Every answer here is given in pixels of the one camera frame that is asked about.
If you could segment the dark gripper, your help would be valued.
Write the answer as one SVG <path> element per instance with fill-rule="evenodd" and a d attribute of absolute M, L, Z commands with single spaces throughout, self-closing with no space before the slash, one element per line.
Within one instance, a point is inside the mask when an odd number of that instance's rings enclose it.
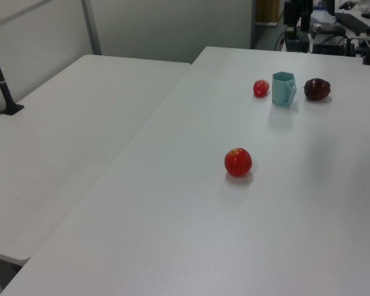
<path fill-rule="evenodd" d="M 284 2 L 284 24 L 295 25 L 297 15 L 300 17 L 300 31 L 309 31 L 313 12 L 312 0 L 291 0 Z"/>

